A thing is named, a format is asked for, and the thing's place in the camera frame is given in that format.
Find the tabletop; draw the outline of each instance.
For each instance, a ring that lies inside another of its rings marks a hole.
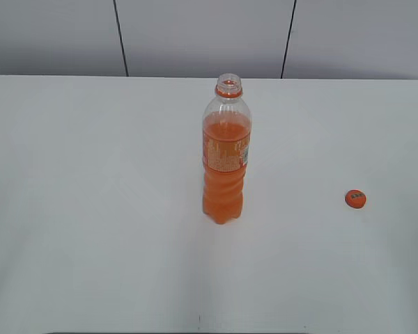
[[[418,81],[243,80],[226,225],[201,211],[214,85],[0,77],[0,333],[418,333]]]

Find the orange soda bottle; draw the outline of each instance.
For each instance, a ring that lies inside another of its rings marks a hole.
[[[242,93],[237,75],[221,75],[203,114],[203,211],[218,224],[242,213],[251,134],[251,112]]]

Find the bottle neck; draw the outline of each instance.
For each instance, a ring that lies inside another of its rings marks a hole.
[[[236,102],[239,102],[242,99],[241,96],[232,98],[232,97],[222,97],[218,94],[215,94],[215,97],[217,98],[217,100],[219,100],[220,102],[222,102],[224,104],[236,103]]]

